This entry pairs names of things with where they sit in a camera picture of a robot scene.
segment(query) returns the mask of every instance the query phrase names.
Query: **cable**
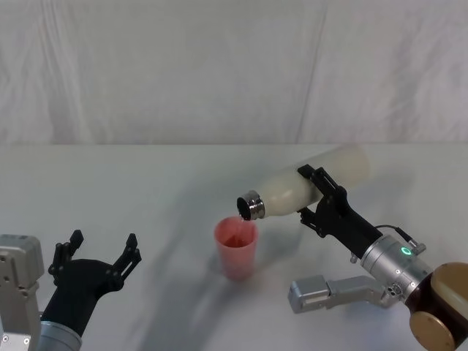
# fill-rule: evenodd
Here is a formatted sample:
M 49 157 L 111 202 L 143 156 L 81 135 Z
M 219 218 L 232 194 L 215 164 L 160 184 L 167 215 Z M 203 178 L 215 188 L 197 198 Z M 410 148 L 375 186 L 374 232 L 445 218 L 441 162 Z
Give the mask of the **cable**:
M 405 240 L 407 243 L 409 243 L 410 241 L 413 241 L 413 239 L 411 238 L 411 236 L 409 236 L 404 230 L 402 230 L 400 227 L 395 227 L 394 225 L 389 225 L 389 224 L 383 224 L 383 225 L 377 225 L 375 227 L 375 229 L 379 229 L 379 228 L 391 228 L 393 230 L 395 230 L 402 238 L 403 240 Z

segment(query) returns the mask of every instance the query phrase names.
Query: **white bottle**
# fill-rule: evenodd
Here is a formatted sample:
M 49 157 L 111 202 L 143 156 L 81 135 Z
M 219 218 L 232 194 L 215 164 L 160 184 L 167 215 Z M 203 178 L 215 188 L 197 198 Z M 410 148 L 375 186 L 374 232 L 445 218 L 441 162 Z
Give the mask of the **white bottle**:
M 238 198 L 239 214 L 245 219 L 284 216 L 317 202 L 322 197 L 314 184 L 298 173 L 298 168 L 323 167 L 338 185 L 347 188 L 369 177 L 369 161 L 359 146 L 345 146 L 313 156 L 273 174 Z

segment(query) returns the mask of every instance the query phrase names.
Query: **gray metal bracket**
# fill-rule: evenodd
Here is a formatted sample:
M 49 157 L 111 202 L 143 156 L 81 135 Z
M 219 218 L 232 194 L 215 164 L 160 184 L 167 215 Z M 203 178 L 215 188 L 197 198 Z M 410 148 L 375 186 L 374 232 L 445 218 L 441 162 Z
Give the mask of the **gray metal bracket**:
M 36 349 L 41 331 L 37 280 L 43 274 L 39 240 L 0 235 L 0 316 L 4 329 L 0 351 Z
M 398 302 L 378 281 L 369 276 L 355 276 L 326 281 L 323 276 L 296 280 L 290 286 L 288 300 L 295 313 L 366 301 L 384 309 Z

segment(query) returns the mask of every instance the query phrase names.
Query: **green indicator light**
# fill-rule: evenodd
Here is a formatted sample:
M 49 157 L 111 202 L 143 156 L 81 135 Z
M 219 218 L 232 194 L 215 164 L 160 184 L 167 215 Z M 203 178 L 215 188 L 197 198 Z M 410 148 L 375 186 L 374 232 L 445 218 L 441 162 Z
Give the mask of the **green indicator light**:
M 407 247 L 402 247 L 402 248 L 401 248 L 401 252 L 403 252 L 404 254 L 407 254 L 407 255 L 410 255 L 410 254 L 411 254 L 410 249 L 408 249 Z

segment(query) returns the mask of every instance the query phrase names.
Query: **silver metal joint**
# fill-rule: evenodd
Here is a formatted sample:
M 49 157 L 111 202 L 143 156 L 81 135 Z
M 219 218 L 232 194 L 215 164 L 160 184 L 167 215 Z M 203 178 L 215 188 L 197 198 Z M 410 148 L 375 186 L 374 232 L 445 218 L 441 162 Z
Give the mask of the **silver metal joint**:
M 79 351 L 81 338 L 72 329 L 54 322 L 42 322 L 37 351 Z
M 392 235 L 382 236 L 364 253 L 361 265 L 405 301 L 432 269 Z
M 265 216 L 265 206 L 262 198 L 254 190 L 237 199 L 239 215 L 246 221 L 262 219 Z

